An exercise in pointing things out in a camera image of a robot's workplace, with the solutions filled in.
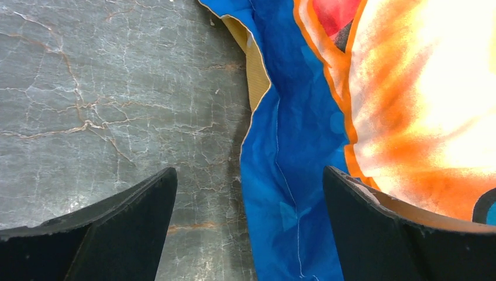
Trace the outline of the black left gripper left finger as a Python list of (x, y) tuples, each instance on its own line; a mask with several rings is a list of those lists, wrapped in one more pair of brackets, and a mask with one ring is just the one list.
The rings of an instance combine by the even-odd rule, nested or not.
[(154, 280), (177, 194), (172, 167), (78, 211), (1, 231), (2, 280)]

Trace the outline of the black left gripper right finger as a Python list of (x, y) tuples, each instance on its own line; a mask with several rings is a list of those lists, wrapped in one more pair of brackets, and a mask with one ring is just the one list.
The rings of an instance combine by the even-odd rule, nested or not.
[(335, 167), (323, 190), (345, 280), (494, 280), (495, 190), (471, 221), (435, 214)]

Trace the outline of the yellow and blue printed pillowcase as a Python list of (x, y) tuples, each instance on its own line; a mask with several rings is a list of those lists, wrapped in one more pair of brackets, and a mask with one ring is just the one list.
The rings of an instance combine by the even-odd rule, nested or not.
[(494, 1), (203, 1), (246, 55), (240, 176), (259, 280), (345, 280), (335, 167), (471, 221), (495, 190)]

